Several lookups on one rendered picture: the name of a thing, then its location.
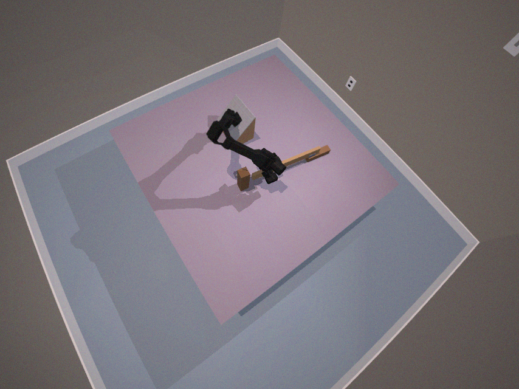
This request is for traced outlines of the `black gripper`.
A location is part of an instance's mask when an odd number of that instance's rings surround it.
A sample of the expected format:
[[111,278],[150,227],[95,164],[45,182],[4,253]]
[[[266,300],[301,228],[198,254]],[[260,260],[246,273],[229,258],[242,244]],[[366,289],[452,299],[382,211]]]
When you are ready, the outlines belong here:
[[259,169],[263,171],[262,175],[263,177],[265,177],[265,180],[268,184],[271,184],[278,180],[276,173],[274,173],[271,168],[269,168],[268,170],[264,170],[259,167]]

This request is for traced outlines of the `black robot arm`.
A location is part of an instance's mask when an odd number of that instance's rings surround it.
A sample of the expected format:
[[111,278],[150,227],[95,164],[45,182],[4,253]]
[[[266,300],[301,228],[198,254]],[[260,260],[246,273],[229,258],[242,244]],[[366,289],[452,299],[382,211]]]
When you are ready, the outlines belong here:
[[[220,121],[214,121],[207,132],[207,137],[214,143],[222,145],[227,150],[232,150],[242,156],[252,160],[252,162],[264,170],[271,168],[277,175],[280,175],[286,166],[282,164],[281,159],[275,154],[263,148],[262,150],[254,150],[230,136],[228,128],[232,124],[234,127],[238,125],[242,119],[237,112],[227,109]],[[218,142],[218,138],[224,131],[226,139],[223,143]]]

